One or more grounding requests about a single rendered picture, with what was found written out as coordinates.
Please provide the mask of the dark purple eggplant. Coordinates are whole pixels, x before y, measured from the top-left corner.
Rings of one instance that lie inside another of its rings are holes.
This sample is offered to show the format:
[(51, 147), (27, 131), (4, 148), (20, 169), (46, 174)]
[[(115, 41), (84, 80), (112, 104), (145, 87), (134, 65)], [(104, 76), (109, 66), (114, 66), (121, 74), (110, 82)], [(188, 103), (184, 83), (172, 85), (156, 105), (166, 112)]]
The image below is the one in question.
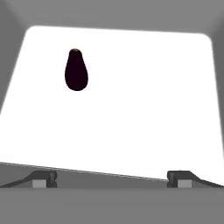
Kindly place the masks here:
[(68, 54), (65, 81), (73, 91), (81, 91), (88, 84), (88, 70), (79, 49), (72, 49)]

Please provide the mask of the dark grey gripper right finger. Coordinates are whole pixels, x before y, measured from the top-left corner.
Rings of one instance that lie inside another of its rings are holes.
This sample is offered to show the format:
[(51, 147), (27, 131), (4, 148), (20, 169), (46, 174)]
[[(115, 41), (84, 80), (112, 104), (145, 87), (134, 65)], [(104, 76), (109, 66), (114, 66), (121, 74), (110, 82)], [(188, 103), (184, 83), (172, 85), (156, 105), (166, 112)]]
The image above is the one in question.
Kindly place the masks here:
[(168, 171), (167, 172), (168, 188), (224, 188), (219, 185), (197, 177), (191, 171)]

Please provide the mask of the white fridge drawer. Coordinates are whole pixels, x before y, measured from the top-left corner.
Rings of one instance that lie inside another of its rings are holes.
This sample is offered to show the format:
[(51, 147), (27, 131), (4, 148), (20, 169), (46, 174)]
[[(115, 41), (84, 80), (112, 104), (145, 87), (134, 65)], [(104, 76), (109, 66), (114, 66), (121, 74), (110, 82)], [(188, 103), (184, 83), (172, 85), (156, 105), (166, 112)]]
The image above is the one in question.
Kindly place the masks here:
[(0, 163), (224, 185), (223, 29), (224, 0), (0, 0)]

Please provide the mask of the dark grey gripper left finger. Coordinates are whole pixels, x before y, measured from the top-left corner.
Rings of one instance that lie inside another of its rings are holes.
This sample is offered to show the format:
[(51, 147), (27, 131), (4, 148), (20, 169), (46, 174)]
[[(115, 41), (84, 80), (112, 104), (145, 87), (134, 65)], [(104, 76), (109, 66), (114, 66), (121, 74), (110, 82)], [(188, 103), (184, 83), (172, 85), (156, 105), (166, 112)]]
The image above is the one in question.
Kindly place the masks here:
[(0, 185), (0, 188), (56, 188), (56, 171), (33, 171), (31, 174), (14, 182)]

